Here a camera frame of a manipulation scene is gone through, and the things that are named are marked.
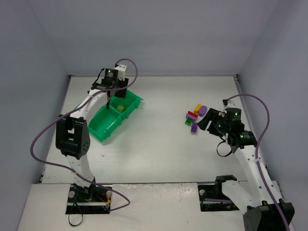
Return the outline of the purple rectangular lego brick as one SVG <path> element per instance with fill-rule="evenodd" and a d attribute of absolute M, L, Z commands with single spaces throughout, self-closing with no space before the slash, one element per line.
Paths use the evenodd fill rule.
<path fill-rule="evenodd" d="M 198 131 L 198 124 L 193 122 L 191 125 L 191 134 L 196 134 Z"/>

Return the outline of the purple oval lego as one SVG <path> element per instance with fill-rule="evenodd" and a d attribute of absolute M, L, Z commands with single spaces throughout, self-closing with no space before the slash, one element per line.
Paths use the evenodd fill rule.
<path fill-rule="evenodd" d="M 207 113 L 207 106 L 202 105 L 198 111 L 198 115 L 203 117 Z"/>

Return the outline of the yellow curved lego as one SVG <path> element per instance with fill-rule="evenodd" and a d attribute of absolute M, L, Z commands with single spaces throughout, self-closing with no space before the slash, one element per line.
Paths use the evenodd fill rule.
<path fill-rule="evenodd" d="M 202 105 L 201 105 L 200 103 L 197 104 L 197 106 L 196 106 L 195 109 L 194 109 L 194 113 L 195 113 L 195 114 L 198 114 L 201 107 L 202 107 Z"/>

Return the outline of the red long lego brick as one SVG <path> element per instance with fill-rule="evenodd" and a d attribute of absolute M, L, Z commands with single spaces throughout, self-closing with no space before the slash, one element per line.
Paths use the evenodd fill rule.
<path fill-rule="evenodd" d="M 191 112 L 191 111 L 188 111 L 188 114 L 191 115 L 191 116 L 193 116 L 193 117 L 196 117 L 196 118 L 198 117 L 197 114 L 195 114 L 195 113 L 193 113 L 193 112 Z"/>

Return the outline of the purple curved lego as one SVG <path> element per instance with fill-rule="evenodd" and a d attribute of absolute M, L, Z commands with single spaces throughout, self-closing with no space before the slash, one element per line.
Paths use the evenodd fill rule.
<path fill-rule="evenodd" d="M 193 121 L 195 121 L 197 118 L 196 117 L 194 117 L 194 116 L 192 116 L 191 114 L 189 114 L 189 113 L 187 113 L 186 114 L 186 119 L 191 119 L 191 120 L 193 120 Z"/>

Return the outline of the green compartment tray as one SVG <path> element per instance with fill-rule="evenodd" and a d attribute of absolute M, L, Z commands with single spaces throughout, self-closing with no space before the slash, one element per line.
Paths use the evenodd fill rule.
<path fill-rule="evenodd" d="M 123 106 L 123 101 L 133 100 L 133 103 L 128 106 Z M 110 107 L 102 106 L 89 124 L 89 133 L 100 142 L 103 142 L 121 123 L 129 117 L 129 115 L 139 107 L 142 98 L 127 90 L 125 98 L 112 97 Z M 123 112 L 117 110 L 118 106 L 123 106 Z"/>

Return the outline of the lime half round lego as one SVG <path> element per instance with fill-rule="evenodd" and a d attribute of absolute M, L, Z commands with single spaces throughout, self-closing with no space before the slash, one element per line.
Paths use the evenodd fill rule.
<path fill-rule="evenodd" d="M 123 107 L 123 106 L 118 106 L 118 107 L 117 107 L 117 110 L 118 110 L 119 112 L 123 112 L 124 107 Z"/>

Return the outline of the green lego brick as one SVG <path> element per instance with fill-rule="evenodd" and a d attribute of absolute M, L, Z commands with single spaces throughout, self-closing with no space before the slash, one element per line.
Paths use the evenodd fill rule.
<path fill-rule="evenodd" d="M 133 103 L 133 100 L 127 100 L 127 101 L 123 101 L 123 106 L 124 107 L 128 107 Z"/>

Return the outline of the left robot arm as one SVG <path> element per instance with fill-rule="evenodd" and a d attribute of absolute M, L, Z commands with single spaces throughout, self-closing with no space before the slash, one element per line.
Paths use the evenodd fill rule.
<path fill-rule="evenodd" d="M 95 195 L 95 177 L 92 174 L 87 158 L 90 148 L 90 133 L 88 123 L 94 118 L 98 110 L 107 105 L 113 96 L 124 98 L 126 90 L 98 93 L 104 89 L 118 89 L 128 85 L 126 78 L 127 66 L 120 64 L 113 69 L 105 69 L 101 82 L 92 84 L 86 98 L 80 105 L 85 105 L 66 118 L 56 123 L 55 146 L 64 155 L 70 167 L 86 180 L 74 176 L 71 188 L 73 199 L 78 202 L 89 202 Z"/>

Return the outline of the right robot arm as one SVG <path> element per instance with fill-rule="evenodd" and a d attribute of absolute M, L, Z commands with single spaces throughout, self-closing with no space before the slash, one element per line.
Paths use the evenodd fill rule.
<path fill-rule="evenodd" d="M 247 192 L 233 175 L 218 176 L 218 195 L 228 197 L 242 212 L 247 231 L 288 231 L 295 214 L 291 203 L 283 200 L 258 155 L 253 132 L 245 130 L 241 109 L 226 108 L 222 112 L 209 109 L 198 123 L 201 130 L 223 139 L 238 159 L 250 186 Z"/>

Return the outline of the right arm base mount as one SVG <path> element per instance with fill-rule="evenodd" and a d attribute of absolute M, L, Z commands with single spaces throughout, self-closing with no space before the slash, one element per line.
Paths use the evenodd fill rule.
<path fill-rule="evenodd" d="M 214 183 L 198 184 L 198 196 L 201 212 L 229 212 L 239 208 L 230 198 L 219 194 Z"/>

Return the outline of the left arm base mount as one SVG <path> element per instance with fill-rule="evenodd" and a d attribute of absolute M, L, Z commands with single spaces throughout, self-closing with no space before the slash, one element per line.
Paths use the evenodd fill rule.
<path fill-rule="evenodd" d="M 111 187 L 90 186 L 83 189 L 75 184 L 70 185 L 65 213 L 67 215 L 109 214 L 111 205 Z"/>

